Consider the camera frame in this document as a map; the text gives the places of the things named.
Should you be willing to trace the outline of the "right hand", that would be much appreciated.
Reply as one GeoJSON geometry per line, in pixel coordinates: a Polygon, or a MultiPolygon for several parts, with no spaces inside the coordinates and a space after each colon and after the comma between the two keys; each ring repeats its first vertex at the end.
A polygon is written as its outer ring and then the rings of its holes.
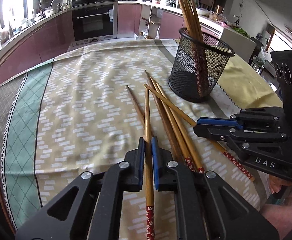
{"type": "Polygon", "coordinates": [[[279,193],[282,186],[292,186],[292,182],[269,175],[269,188],[272,194],[279,193]]]}

